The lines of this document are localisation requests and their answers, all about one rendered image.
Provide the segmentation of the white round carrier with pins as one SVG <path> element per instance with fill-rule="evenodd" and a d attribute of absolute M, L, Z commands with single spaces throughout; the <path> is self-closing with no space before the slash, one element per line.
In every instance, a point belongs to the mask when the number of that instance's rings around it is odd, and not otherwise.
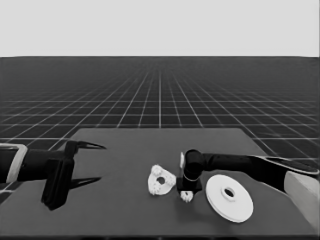
<path fill-rule="evenodd" d="M 148 190 L 152 185 L 159 184 L 160 185 L 160 192 L 159 192 L 158 195 L 166 195 L 166 194 L 168 194 L 176 184 L 173 187 L 170 187 L 170 186 L 166 185 L 165 184 L 165 180 L 163 178 L 163 176 L 165 174 L 172 174 L 172 173 L 163 168 L 163 172 L 162 172 L 162 174 L 160 176 L 154 176 L 150 171 L 150 175 L 148 177 Z"/>

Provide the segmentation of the large thick white disc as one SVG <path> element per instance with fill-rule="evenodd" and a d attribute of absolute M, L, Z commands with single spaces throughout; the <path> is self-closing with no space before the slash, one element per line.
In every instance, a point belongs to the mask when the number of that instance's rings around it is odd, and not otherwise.
<path fill-rule="evenodd" d="M 211 207 L 231 222 L 243 223 L 253 214 L 254 204 L 249 192 L 227 175 L 212 176 L 206 183 L 205 193 Z"/>

